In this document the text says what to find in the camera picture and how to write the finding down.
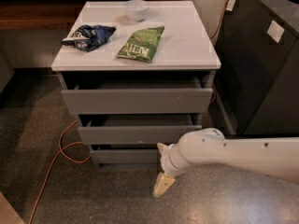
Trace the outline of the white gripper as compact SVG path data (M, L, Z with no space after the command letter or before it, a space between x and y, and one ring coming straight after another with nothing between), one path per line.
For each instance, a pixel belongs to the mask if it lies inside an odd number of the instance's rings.
M161 166L164 173L159 173L153 189L155 197L161 197L175 183L174 176L186 172L186 160L181 156L175 144L166 145L158 143L157 148L161 154Z

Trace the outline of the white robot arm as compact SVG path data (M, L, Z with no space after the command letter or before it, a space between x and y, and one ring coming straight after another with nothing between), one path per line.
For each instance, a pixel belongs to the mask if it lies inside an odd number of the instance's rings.
M216 128L183 134L175 144L157 145L162 171L153 195L160 197L176 178L196 164L221 164L270 175L293 183L299 181L299 138L227 139Z

